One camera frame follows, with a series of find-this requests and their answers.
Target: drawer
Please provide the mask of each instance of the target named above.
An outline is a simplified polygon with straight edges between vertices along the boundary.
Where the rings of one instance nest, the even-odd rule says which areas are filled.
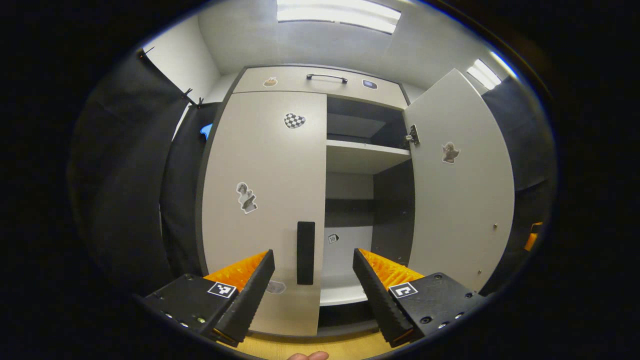
[[[346,78],[348,82],[344,84],[340,79],[325,76],[313,76],[311,79],[307,79],[307,74],[339,76]],[[265,86],[265,82],[272,77],[276,78],[277,83],[273,86]],[[372,81],[378,88],[372,89],[364,86],[363,80]],[[270,66],[249,68],[244,72],[234,88],[234,93],[256,91],[317,92],[338,97],[351,97],[401,110],[407,107],[402,90],[396,83],[356,72],[320,67]]]

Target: ceiling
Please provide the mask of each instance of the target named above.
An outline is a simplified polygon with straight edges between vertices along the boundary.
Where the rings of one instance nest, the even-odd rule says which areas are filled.
[[[393,35],[339,23],[278,23],[276,0],[227,0],[200,12],[198,21],[223,75],[246,65],[309,63],[427,89],[453,68],[465,73],[480,58],[498,77],[506,77],[486,45],[455,20],[406,0],[376,2],[402,12]]]

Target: orange object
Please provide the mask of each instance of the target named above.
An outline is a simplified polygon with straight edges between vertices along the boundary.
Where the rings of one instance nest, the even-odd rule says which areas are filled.
[[[404,282],[413,281],[424,277],[424,275],[417,273],[406,266],[400,265],[387,258],[383,258],[380,255],[374,254],[371,251],[364,249],[358,249],[364,258],[369,262],[369,265],[376,272],[376,275],[385,286],[386,290],[389,290],[389,286],[402,284]]]
[[[526,251],[531,251],[533,244],[538,239],[538,229],[540,228],[540,225],[542,225],[541,222],[536,222],[531,226],[531,234],[529,234],[529,239],[527,240],[527,243],[524,245],[524,249]]]
[[[222,268],[204,278],[210,281],[219,281],[227,285],[233,285],[237,288],[238,292],[240,292],[244,289],[246,282],[249,281],[249,278],[266,254],[266,251],[261,252],[260,254]]]

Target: black curtain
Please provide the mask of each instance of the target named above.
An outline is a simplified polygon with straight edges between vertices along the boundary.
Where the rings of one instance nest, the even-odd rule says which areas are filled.
[[[164,168],[160,209],[163,239],[174,276],[203,276],[196,246],[198,171],[206,145],[200,130],[213,123],[219,102],[191,105],[173,139]]]
[[[500,127],[518,192],[548,179],[554,168],[552,132],[511,76],[482,95]]]
[[[137,51],[97,85],[76,123],[67,168],[74,216],[93,259],[123,290],[148,295],[173,279],[159,199],[188,103]]]
[[[531,226],[544,221],[551,208],[551,177],[556,163],[548,124],[512,77],[485,92],[482,98],[507,145],[515,188],[511,233],[500,262],[480,291],[486,295],[497,291],[526,260],[529,252],[524,246]]]

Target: sticker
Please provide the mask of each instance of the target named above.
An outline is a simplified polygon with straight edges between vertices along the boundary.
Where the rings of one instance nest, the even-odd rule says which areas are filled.
[[[267,285],[267,290],[265,291],[274,295],[280,295],[286,289],[287,286],[284,284],[284,282],[270,280],[269,284]]]
[[[205,126],[205,127],[200,129],[200,134],[204,134],[205,140],[209,139],[209,132],[211,131],[211,126],[212,125],[213,124],[209,124],[209,125],[207,125],[207,126]]]
[[[278,80],[274,76],[271,76],[269,79],[265,80],[262,86],[266,88],[270,88],[272,86],[275,86],[277,83],[278,83]]]
[[[253,193],[253,190],[249,190],[249,186],[245,183],[238,183],[236,186],[236,192],[240,194],[238,203],[240,203],[240,209],[244,211],[245,214],[249,214],[258,208],[258,205],[253,203],[255,201],[255,194]]]
[[[211,289],[209,289],[207,293],[226,297],[228,299],[231,297],[231,295],[234,293],[235,290],[236,290],[236,287],[233,285],[227,285],[227,284],[223,284],[222,282],[216,282],[215,284],[213,284],[213,286],[211,286]]]
[[[289,129],[295,129],[297,127],[300,127],[305,123],[305,121],[307,121],[305,117],[298,116],[294,113],[288,113],[284,115],[284,124]]]
[[[389,286],[389,290],[391,290],[396,299],[418,293],[418,290],[416,290],[413,285],[408,282],[405,282],[404,284]]]
[[[362,85],[366,88],[370,88],[370,89],[377,89],[378,88],[378,84],[374,83],[373,81],[369,81],[369,80],[365,80],[362,79]]]
[[[442,162],[447,164],[453,164],[456,162],[455,159],[460,155],[460,149],[456,149],[452,142],[448,142],[447,145],[443,145],[442,152],[444,153]]]
[[[329,243],[335,243],[338,240],[340,240],[340,236],[338,236],[337,234],[329,235]]]

